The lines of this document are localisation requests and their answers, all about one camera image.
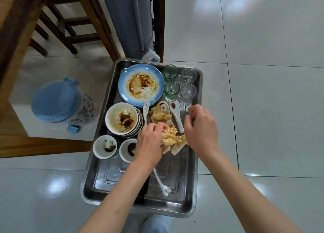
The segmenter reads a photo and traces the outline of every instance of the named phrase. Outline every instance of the clear glass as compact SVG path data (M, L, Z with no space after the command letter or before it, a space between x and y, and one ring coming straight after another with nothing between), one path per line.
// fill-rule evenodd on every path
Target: clear glass
M186 68L181 72L180 86L184 84L193 84L197 79L197 72L192 68Z
M180 91L180 85L174 80L170 80L164 85L164 96L167 100L175 99Z
M180 103L180 110L187 111L192 106L192 100L197 95L197 89L192 84L184 84L181 86L178 101Z
M178 76L178 68L175 65L167 65L163 68L163 75L165 82L174 80Z

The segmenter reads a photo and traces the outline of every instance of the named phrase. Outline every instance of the hand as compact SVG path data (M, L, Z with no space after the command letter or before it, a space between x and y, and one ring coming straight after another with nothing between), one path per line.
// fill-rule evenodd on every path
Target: hand
M148 166L151 171L159 163L164 150L167 148L167 146L161 145L162 131L167 127L167 124L163 122L150 123L143 126L138 134L135 160Z
M184 120L184 133L195 153L205 154L218 150L218 130L211 113L200 105L188 108L192 112Z

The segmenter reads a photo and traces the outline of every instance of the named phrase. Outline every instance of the blue trash can lid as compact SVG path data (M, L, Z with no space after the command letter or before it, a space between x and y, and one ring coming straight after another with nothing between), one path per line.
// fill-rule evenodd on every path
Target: blue trash can lid
M81 104L81 92L74 79L52 81L32 97L31 110L45 122L60 122L74 115Z

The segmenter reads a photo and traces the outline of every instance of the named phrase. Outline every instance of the forearm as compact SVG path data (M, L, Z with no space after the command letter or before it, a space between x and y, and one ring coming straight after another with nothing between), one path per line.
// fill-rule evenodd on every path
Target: forearm
M301 232L220 151L200 156L246 232Z
M151 168L133 161L79 233L121 232L128 213L151 172Z

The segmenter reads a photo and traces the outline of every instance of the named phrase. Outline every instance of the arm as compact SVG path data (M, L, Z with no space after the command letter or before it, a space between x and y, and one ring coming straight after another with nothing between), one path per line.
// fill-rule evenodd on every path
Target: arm
M161 145L162 130L166 124L150 123L137 137L135 160L102 201L79 233L113 232L123 229L124 223L144 182L160 161L165 146Z
M218 148L218 131L210 112L188 109L184 129L190 147L209 169L231 204L245 232L302 232L262 195Z

